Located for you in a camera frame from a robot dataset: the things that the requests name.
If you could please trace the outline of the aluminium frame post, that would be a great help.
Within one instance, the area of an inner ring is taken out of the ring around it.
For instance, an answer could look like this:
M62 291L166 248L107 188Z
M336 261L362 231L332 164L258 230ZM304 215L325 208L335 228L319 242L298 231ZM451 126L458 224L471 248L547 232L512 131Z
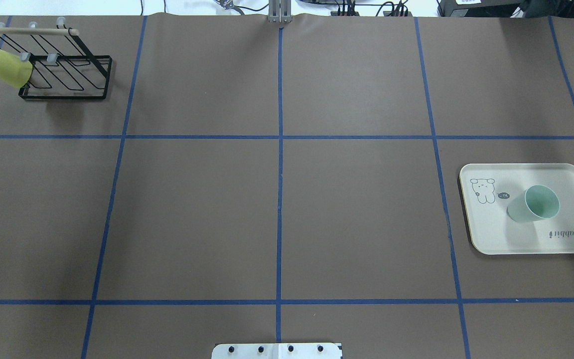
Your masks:
M290 23L292 21L291 0L269 0L268 5L269 23Z

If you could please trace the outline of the light green cup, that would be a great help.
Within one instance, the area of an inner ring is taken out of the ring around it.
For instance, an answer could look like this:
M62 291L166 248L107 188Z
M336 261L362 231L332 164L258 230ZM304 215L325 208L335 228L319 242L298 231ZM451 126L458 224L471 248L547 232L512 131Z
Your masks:
M517 223L552 219L561 209L560 198L548 186L533 185L508 205L506 213Z

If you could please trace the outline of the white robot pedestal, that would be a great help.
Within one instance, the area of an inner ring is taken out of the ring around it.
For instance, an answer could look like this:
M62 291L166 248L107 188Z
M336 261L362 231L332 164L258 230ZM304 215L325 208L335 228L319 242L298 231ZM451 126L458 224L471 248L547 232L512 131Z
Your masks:
M342 359L337 343L245 343L216 345L212 359Z

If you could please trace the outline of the cream rabbit tray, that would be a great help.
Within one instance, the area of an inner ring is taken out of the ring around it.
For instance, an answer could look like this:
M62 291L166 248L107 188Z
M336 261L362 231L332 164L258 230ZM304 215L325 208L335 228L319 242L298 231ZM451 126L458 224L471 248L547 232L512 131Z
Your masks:
M467 164L459 182L481 254L574 254L574 165Z

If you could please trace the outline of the yellow cup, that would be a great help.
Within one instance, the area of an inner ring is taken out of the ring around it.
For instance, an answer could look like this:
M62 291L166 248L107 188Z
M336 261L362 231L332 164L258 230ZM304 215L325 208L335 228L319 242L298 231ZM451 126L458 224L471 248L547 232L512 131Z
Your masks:
M22 61L14 55L0 49L0 80L12 88L20 89L28 83L33 72L30 61Z

